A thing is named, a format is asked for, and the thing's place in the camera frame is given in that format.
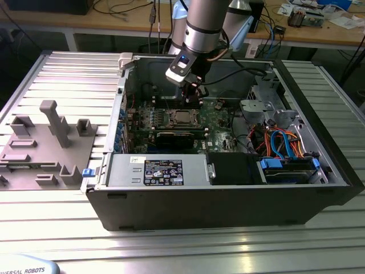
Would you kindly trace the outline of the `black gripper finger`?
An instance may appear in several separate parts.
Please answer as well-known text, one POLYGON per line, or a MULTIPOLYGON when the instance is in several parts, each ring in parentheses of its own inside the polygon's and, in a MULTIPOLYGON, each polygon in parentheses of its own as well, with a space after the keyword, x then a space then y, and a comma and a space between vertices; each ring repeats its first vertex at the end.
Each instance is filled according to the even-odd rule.
POLYGON ((185 84, 182 87, 182 102, 183 103, 190 103, 192 101, 192 85, 185 84))
POLYGON ((192 95, 192 102, 198 102, 207 96, 209 96, 209 90, 205 86, 196 87, 192 95))

